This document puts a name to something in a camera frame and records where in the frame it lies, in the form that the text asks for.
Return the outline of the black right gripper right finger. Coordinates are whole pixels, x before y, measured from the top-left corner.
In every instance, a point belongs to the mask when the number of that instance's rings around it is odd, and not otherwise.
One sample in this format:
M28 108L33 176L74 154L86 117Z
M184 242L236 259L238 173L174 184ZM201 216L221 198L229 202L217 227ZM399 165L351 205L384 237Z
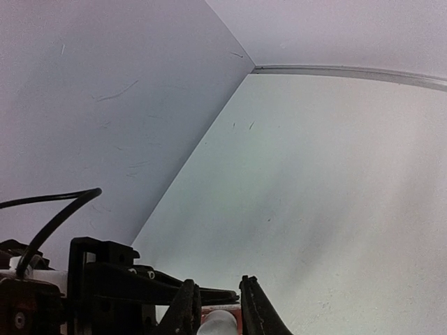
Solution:
M255 276L240 282L242 333L248 335L292 335L274 309Z

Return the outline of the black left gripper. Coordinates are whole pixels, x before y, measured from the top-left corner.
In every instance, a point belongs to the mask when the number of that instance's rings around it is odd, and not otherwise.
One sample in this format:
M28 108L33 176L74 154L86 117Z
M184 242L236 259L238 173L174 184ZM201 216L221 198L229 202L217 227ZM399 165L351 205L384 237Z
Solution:
M1 269L2 334L151 334L156 305L169 305L183 282L148 266L131 248L90 237L70 245L68 269L35 255L22 276L19 258Z

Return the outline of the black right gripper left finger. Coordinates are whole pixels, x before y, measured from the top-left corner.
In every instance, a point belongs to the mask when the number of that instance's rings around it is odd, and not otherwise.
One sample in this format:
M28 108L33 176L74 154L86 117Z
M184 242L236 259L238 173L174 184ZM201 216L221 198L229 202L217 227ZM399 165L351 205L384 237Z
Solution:
M200 289L187 279L159 323L159 334L197 334L201 321Z

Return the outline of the red nail polish bottle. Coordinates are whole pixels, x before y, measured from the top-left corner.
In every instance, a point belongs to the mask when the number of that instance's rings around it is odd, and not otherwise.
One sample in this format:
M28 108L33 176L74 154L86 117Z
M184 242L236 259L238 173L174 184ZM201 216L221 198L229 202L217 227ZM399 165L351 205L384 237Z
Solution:
M205 306L197 335L242 334L242 309L239 304Z

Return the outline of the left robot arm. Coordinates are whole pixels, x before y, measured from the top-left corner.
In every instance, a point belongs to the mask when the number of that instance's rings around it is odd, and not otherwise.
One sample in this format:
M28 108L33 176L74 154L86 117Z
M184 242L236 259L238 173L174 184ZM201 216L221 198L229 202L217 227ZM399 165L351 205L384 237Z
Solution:
M130 246L71 241L68 269L1 243L2 334L240 334L238 296L148 265Z

